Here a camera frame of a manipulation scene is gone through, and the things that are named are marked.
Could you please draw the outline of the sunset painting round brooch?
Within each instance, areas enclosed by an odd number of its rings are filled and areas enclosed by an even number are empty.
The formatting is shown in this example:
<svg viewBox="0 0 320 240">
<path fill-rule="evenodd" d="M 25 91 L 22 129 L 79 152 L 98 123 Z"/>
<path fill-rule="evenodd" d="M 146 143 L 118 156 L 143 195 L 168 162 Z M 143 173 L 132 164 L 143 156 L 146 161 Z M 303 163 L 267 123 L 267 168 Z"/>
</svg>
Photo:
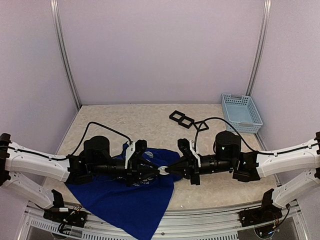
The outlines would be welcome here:
<svg viewBox="0 0 320 240">
<path fill-rule="evenodd" d="M 167 168 L 168 168 L 168 166 L 160 166 L 158 168 L 159 174 L 162 175 L 162 176 L 169 175 L 170 173 L 167 172 Z"/>
</svg>

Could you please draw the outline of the blue printed t-shirt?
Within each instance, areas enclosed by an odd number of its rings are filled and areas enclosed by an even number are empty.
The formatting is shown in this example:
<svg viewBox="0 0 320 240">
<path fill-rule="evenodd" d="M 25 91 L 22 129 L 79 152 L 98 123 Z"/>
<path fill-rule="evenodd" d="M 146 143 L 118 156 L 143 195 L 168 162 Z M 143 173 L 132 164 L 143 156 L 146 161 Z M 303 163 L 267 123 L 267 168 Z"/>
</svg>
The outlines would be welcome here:
<svg viewBox="0 0 320 240">
<path fill-rule="evenodd" d="M 92 214 L 138 240 L 150 240 L 172 198 L 175 174 L 126 186 L 124 178 L 98 175 L 85 184 L 67 184 L 76 200 Z"/>
</svg>

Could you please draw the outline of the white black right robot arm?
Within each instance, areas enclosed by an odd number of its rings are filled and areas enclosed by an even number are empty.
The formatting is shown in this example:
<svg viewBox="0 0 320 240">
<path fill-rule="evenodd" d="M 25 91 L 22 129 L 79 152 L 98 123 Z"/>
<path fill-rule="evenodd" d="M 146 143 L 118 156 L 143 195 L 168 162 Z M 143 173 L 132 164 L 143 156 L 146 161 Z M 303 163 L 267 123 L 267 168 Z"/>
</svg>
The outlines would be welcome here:
<svg viewBox="0 0 320 240">
<path fill-rule="evenodd" d="M 264 193 L 261 207 L 256 210 L 256 218 L 266 222 L 276 210 L 285 208 L 292 200 L 320 184 L 320 136 L 289 148 L 262 152 L 252 150 L 242 152 L 241 136 L 230 131 L 222 131 L 215 137 L 214 154 L 200 155 L 192 142 L 178 140 L 182 157 L 177 162 L 159 168 L 162 175 L 176 174 L 199 185 L 200 176 L 230 172 L 239 182 L 259 181 L 268 176 L 287 171 L 304 169 L 304 172 L 276 189 Z"/>
</svg>

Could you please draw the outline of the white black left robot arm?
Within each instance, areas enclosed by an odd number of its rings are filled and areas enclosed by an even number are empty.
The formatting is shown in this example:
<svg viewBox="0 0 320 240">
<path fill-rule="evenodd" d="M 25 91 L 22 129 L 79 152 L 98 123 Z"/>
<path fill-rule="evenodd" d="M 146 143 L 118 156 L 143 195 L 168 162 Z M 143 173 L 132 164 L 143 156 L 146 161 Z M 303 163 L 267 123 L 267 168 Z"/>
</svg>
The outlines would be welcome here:
<svg viewBox="0 0 320 240">
<path fill-rule="evenodd" d="M 159 166 L 143 157 L 145 140 L 128 142 L 124 157 L 110 155 L 110 141 L 98 135 L 83 144 L 79 155 L 49 155 L 32 151 L 13 141 L 10 134 L 0 136 L 0 186 L 15 191 L 63 223 L 70 218 L 60 192 L 46 189 L 25 176 L 26 173 L 55 179 L 59 182 L 82 185 L 94 176 L 122 177 L 128 186 L 159 175 Z"/>
</svg>

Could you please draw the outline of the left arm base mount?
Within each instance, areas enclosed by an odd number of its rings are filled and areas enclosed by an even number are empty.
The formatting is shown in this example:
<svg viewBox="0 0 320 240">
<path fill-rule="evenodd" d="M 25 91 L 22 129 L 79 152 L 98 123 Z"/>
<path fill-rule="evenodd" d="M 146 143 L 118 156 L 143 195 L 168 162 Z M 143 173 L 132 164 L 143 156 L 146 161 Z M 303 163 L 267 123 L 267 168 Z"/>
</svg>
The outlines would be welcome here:
<svg viewBox="0 0 320 240">
<path fill-rule="evenodd" d="M 87 217 L 86 211 L 68 207 L 52 207 L 45 209 L 43 213 L 43 218 L 46 220 L 80 228 L 85 226 Z"/>
</svg>

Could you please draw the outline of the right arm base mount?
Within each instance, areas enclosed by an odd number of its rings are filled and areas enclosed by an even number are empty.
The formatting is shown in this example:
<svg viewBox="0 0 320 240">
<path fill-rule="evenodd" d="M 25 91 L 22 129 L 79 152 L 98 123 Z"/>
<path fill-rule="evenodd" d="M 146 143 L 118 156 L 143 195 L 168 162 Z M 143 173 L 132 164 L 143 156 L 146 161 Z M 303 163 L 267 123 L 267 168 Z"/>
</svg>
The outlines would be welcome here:
<svg viewBox="0 0 320 240">
<path fill-rule="evenodd" d="M 264 197 L 260 207 L 246 208 L 239 212 L 241 226 L 248 227 L 273 222 L 272 228 L 276 229 L 281 223 L 282 208 L 275 206 L 271 198 Z"/>
</svg>

